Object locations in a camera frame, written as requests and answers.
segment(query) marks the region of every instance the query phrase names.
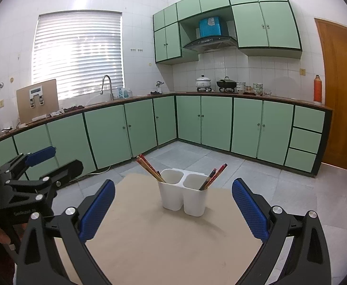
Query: bottle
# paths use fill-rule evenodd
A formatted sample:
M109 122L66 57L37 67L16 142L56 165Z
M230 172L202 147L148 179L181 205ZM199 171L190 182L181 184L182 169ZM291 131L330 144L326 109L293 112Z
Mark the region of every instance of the bottle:
M322 81L319 75L316 75L313 81L314 91L313 91L313 101L321 103L322 98Z

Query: window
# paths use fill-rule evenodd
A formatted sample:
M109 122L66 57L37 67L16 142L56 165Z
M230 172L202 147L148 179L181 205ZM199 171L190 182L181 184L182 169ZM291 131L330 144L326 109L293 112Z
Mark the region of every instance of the window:
M73 11L40 15L32 51L32 84L56 79L59 100L98 92L109 75L124 87L122 15ZM105 79L104 90L110 87Z

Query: range hood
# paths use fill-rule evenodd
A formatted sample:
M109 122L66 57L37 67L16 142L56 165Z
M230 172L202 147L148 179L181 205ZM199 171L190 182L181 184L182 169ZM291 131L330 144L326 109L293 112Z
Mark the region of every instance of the range hood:
M230 46L238 46L237 40L231 36L213 35L196 39L184 46L186 49L203 53L207 50L222 49Z

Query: wooden board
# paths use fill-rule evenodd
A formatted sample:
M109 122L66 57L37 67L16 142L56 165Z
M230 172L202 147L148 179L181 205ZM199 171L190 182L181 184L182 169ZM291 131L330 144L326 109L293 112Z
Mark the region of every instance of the wooden board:
M206 206L201 217L167 210L154 178L130 174L86 245L112 284L234 285L262 243L230 190L209 189ZM82 284L62 239L56 244L71 281Z
M38 86L43 86L44 105L40 105L39 98L36 96L35 107L31 108L29 91ZM20 123L30 123L33 118L58 111L59 101L57 99L56 79L43 81L17 90L16 101L18 102Z

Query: metal screw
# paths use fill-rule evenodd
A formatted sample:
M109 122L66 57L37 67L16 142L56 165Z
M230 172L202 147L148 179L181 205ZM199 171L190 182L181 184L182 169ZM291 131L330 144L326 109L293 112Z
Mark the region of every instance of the metal screw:
M31 214L32 220L37 220L39 218L39 216L40 216L39 212L34 212Z
M272 208L272 211L276 214L280 214L283 212L283 209L276 205L275 207Z
M65 214L67 214L67 215L72 215L72 214L74 214L75 212L76 212L76 209L73 208L73 207L70 207L70 208L68 208L68 209L65 210Z
M317 213L314 212L314 211L309 211L309 212L308 212L308 215L309 215L311 218L313 218L313 219L317 217Z

